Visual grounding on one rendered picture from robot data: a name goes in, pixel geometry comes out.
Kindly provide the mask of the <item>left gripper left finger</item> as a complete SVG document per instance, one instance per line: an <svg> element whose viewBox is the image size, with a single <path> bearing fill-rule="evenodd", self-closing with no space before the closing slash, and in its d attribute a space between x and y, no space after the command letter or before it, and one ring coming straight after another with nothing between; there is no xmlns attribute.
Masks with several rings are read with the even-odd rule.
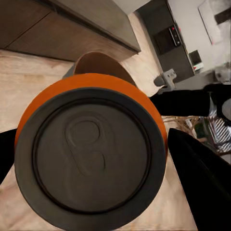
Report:
<svg viewBox="0 0 231 231"><path fill-rule="evenodd" d="M0 185L14 164L14 142L17 128L0 133Z"/></svg>

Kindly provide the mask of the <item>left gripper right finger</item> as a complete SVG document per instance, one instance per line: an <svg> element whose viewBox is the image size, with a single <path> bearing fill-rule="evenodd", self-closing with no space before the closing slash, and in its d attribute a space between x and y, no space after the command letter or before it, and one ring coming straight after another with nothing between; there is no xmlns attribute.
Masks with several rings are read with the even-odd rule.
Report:
<svg viewBox="0 0 231 231"><path fill-rule="evenodd" d="M231 231L231 165L188 131L167 142L198 231Z"/></svg>

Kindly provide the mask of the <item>can of soda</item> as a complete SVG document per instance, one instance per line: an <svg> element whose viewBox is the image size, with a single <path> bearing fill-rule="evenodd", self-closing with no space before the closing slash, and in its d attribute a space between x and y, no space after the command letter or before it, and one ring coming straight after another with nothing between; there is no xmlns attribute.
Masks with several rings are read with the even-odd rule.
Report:
<svg viewBox="0 0 231 231"><path fill-rule="evenodd" d="M106 74L74 74L23 113L14 173L30 208L64 231L113 231L138 217L165 174L167 131L139 88Z"/></svg>

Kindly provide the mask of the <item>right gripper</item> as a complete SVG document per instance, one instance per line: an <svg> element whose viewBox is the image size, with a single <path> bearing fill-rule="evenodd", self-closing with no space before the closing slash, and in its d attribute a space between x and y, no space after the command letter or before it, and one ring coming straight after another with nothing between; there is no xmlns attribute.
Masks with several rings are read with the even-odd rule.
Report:
<svg viewBox="0 0 231 231"><path fill-rule="evenodd" d="M150 100L157 108L161 116L181 116L189 115L187 110L187 90L174 90L155 94Z"/></svg>

